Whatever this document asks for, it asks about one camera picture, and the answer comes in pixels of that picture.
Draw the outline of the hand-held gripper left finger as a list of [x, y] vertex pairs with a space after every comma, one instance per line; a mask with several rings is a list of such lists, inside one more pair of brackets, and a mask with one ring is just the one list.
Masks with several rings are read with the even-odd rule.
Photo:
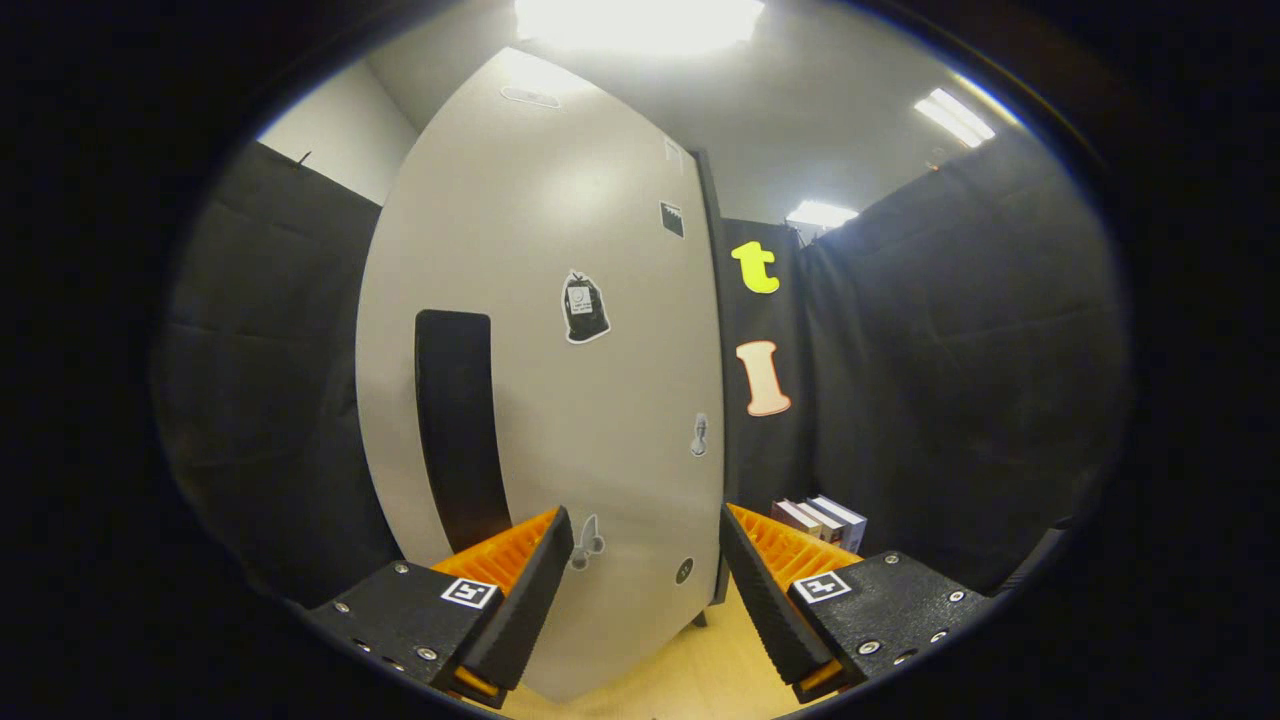
[[396, 560], [305, 612], [339, 651], [403, 683], [500, 708], [575, 548], [557, 506], [440, 562]]

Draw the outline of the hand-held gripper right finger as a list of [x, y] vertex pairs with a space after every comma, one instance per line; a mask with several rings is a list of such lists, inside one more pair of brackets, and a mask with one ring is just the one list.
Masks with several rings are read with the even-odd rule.
[[801, 703], [910, 667], [993, 600], [900, 551], [861, 557], [724, 503], [719, 542], [748, 616]]

